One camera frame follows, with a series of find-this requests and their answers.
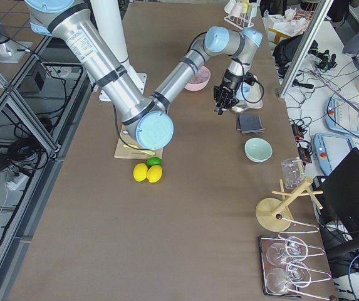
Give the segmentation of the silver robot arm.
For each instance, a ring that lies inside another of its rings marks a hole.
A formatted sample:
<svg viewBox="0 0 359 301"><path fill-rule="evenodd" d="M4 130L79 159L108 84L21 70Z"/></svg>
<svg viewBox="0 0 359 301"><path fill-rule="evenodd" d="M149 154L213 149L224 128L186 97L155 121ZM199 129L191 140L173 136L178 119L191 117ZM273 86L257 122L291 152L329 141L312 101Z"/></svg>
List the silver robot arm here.
<svg viewBox="0 0 359 301"><path fill-rule="evenodd" d="M128 64L115 56L125 46L122 19L116 1L27 1L34 32L63 40L80 63L118 108L131 138L146 149L165 147L174 134L168 116L171 103L209 58L231 58L220 85L214 87L215 110L237 105L237 92L250 69L263 36L252 28L231 31L211 27L195 40L187 54L149 97L132 80Z"/></svg>

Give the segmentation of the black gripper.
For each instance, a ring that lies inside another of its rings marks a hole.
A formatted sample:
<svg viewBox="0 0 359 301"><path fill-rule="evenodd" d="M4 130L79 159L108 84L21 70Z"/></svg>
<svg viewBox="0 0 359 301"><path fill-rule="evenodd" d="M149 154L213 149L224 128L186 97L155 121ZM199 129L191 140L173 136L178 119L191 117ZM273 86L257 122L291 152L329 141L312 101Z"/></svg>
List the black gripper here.
<svg viewBox="0 0 359 301"><path fill-rule="evenodd" d="M213 97L216 102L214 111L217 112L218 115L222 115L224 112L237 114L237 104L239 101L236 98L236 92L242 82L242 75L235 75L227 69L221 84L219 86L214 86Z"/></svg>

